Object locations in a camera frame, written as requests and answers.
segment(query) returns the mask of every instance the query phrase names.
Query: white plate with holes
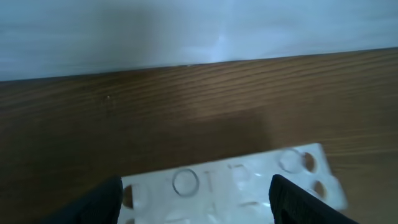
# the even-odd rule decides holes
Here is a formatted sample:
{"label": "white plate with holes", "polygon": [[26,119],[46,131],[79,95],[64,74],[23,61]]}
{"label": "white plate with holes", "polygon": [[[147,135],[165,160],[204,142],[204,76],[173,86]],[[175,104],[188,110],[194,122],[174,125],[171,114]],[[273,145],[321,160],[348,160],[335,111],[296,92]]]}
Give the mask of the white plate with holes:
{"label": "white plate with holes", "polygon": [[[306,158],[313,166],[307,168]],[[281,174],[330,207],[347,203],[320,144],[122,177],[119,224],[273,223],[269,186]],[[321,186],[318,194],[315,186]]]}

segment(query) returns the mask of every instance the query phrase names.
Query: white plastic sheet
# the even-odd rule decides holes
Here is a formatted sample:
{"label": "white plastic sheet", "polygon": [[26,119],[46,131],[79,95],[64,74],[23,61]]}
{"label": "white plastic sheet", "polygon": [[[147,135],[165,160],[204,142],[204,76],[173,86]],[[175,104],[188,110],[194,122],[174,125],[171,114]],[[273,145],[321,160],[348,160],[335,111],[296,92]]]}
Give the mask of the white plastic sheet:
{"label": "white plastic sheet", "polygon": [[397,46],[395,0],[0,2],[0,80]]}

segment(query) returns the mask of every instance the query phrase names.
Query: wood surface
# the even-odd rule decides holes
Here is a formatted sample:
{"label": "wood surface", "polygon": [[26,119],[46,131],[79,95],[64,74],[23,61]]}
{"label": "wood surface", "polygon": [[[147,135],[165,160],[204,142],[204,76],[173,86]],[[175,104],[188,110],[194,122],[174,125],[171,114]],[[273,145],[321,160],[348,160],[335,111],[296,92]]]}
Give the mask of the wood surface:
{"label": "wood surface", "polygon": [[0,83],[0,219],[105,178],[322,143],[347,216],[396,223],[398,49]]}

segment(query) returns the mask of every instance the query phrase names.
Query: black object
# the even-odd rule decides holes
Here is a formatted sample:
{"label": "black object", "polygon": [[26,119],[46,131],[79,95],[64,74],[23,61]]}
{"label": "black object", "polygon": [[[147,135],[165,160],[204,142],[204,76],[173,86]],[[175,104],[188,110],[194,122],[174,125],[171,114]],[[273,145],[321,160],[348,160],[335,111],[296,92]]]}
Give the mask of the black object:
{"label": "black object", "polygon": [[281,175],[272,177],[269,200],[275,224],[358,224]]}
{"label": "black object", "polygon": [[112,177],[42,221],[43,224],[117,224],[123,200],[120,177]]}

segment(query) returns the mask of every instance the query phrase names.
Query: white plastic piece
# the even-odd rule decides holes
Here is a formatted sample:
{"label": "white plastic piece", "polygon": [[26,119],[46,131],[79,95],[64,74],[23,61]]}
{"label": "white plastic piece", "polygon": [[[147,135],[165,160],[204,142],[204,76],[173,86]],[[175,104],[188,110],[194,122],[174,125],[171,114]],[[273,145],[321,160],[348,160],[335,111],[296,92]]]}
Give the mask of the white plastic piece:
{"label": "white plastic piece", "polygon": [[[315,160],[313,172],[304,166],[306,152]],[[347,206],[321,145],[309,144],[123,177],[124,187],[132,185],[133,209],[122,205],[118,223],[273,223],[268,191],[274,174],[283,175],[334,209]],[[325,188],[323,198],[313,190],[317,181]]]}
{"label": "white plastic piece", "polygon": [[0,81],[398,46],[394,0],[2,0]]}

